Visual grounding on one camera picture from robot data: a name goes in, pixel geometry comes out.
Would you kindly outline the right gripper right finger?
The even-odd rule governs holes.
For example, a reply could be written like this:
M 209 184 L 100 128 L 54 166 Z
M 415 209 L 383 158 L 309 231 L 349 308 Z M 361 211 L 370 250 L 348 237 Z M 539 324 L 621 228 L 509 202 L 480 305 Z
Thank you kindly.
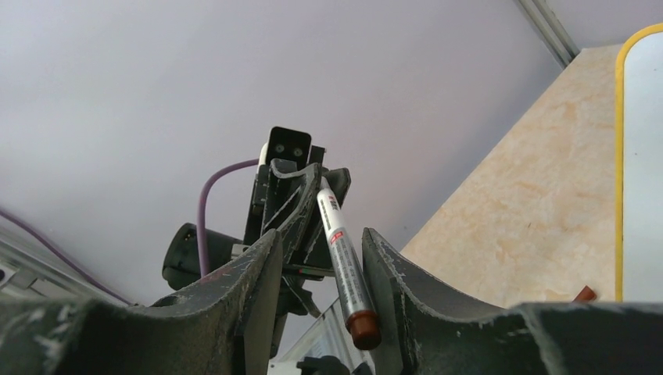
M 533 302 L 509 309 L 458 291 L 372 228 L 364 277 L 380 318 L 378 374 L 659 374 L 659 303 Z

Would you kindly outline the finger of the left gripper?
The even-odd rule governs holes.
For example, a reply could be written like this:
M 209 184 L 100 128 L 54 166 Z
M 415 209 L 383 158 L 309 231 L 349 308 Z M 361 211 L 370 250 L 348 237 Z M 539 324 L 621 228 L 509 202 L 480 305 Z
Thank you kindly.
M 310 221 L 312 232 L 306 243 L 306 264 L 332 264 L 338 243 L 348 238 L 342 205 L 351 184 L 348 168 L 328 170 L 321 167 L 314 190 L 314 213 Z
M 264 232 L 274 229 L 280 233 L 287 264 L 306 263 L 321 234 L 316 203 L 321 187 L 321 164 L 314 162 L 301 170 L 296 167 L 290 160 L 271 160 L 262 219 Z

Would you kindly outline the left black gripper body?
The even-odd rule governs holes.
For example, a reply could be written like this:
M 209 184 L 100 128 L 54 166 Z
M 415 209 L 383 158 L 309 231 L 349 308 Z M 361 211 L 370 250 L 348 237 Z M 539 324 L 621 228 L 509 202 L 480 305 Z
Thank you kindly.
M 268 171 L 262 170 L 262 165 L 267 162 L 268 145 L 263 145 L 258 158 L 258 167 L 253 181 L 253 189 L 249 203 L 249 212 L 245 225 L 245 233 L 242 240 L 244 245 L 252 245 L 256 242 L 262 231 L 263 209 L 267 198 Z M 298 277 L 303 280 L 322 281 L 324 273 L 312 267 L 297 264 L 283 263 L 282 273 L 290 277 Z

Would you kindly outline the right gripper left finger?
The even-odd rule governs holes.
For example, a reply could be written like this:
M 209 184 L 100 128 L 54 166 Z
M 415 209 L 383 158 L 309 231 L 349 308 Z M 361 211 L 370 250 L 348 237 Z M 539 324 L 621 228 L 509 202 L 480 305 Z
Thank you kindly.
M 1 304 L 4 374 L 265 374 L 282 240 L 241 256 L 151 306 L 94 298 Z

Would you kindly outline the white marker pen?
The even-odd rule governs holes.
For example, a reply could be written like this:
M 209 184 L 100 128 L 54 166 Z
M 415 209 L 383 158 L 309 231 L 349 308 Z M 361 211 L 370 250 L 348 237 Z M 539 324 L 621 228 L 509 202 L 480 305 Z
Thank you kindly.
M 382 342 L 378 314 L 367 291 L 357 252 L 348 231 L 346 233 L 348 238 L 338 243 L 332 263 L 336 287 L 345 327 L 354 346 L 361 351 L 370 351 Z

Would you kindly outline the brown marker cap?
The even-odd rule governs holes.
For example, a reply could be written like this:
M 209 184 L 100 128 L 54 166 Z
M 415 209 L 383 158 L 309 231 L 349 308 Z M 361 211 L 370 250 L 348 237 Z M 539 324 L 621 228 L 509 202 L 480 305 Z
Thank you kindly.
M 597 300 L 597 293 L 589 286 L 584 286 L 574 297 L 573 302 L 592 302 Z

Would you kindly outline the yellow framed whiteboard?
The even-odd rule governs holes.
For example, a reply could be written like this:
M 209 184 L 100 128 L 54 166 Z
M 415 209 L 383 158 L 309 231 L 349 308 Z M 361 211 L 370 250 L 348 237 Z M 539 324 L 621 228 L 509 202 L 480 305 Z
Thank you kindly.
M 662 301 L 662 25 L 615 63 L 615 297 Z

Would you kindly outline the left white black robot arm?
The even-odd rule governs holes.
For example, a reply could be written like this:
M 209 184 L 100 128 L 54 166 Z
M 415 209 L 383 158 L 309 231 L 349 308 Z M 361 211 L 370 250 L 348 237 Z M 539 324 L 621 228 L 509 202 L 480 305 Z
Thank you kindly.
M 194 223 L 181 226 L 172 240 L 162 268 L 163 278 L 180 290 L 229 263 L 232 252 L 244 252 L 269 230 L 281 235 L 283 268 L 275 313 L 271 352 L 276 354 L 288 315 L 318 318 L 320 309 L 306 280 L 320 281 L 334 274 L 324 238 L 321 214 L 315 202 L 321 179 L 327 179 L 340 202 L 351 185 L 349 169 L 329 169 L 321 163 L 322 148 L 313 148 L 314 157 L 304 166 L 279 156 L 231 164 L 218 170 L 203 185 Z M 235 238 L 206 227 L 206 207 L 212 187 L 231 172 L 256 167 L 245 233 Z

